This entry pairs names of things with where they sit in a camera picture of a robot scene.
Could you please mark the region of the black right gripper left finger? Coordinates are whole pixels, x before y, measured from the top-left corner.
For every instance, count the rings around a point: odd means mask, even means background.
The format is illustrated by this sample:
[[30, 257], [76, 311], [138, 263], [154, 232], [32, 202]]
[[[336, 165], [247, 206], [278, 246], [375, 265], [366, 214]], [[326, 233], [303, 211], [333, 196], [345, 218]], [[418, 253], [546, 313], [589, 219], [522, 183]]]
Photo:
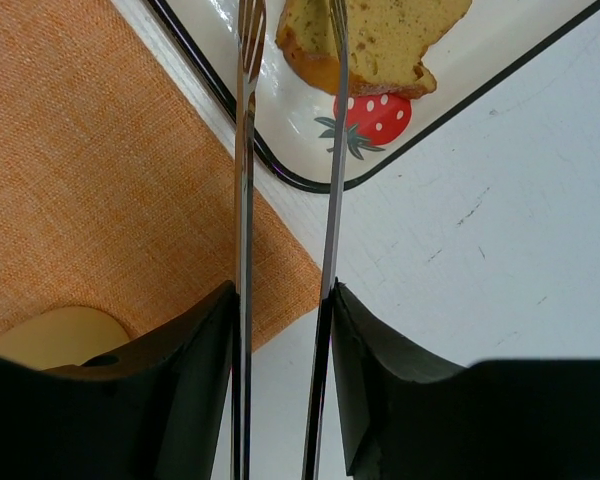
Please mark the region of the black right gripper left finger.
[[153, 331], [81, 365], [0, 358], [0, 479], [207, 479], [237, 295], [224, 282]]

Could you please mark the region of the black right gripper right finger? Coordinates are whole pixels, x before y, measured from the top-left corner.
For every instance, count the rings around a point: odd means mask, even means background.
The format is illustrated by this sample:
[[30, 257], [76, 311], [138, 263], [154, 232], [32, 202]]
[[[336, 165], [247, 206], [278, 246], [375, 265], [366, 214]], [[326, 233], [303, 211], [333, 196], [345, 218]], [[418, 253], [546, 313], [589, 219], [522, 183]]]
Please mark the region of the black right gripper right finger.
[[345, 468], [356, 479], [600, 479], [600, 359], [448, 361], [332, 295]]

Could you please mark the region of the brown bread slice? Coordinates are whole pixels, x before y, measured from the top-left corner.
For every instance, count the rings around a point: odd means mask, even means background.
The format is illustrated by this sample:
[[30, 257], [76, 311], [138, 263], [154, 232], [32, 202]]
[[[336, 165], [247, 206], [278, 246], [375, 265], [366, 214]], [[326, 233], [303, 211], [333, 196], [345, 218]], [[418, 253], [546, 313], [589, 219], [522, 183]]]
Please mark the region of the brown bread slice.
[[[415, 100], [434, 92], [437, 81], [423, 57], [471, 5], [471, 0], [349, 1], [349, 95]], [[300, 79], [338, 93], [339, 60], [327, 1], [287, 1], [276, 45]]]

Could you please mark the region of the metal serving tongs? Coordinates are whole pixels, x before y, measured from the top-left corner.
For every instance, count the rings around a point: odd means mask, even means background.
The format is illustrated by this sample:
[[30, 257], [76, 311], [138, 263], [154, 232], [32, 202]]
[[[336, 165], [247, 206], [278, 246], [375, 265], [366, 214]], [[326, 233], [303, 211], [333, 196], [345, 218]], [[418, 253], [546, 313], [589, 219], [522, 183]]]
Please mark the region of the metal serving tongs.
[[[332, 1], [329, 4], [329, 11], [339, 59], [338, 111], [335, 120], [320, 305], [301, 473], [304, 479], [316, 479], [319, 476], [323, 409], [333, 317], [332, 291], [336, 283], [346, 163], [349, 80], [346, 4], [343, 1]], [[235, 479], [246, 479], [250, 473], [255, 90], [262, 63], [265, 31], [266, 7], [264, 2], [240, 2], [236, 28], [238, 59], [234, 175], [235, 286], [239, 296], [239, 314], [233, 327], [231, 412], [231, 469]]]

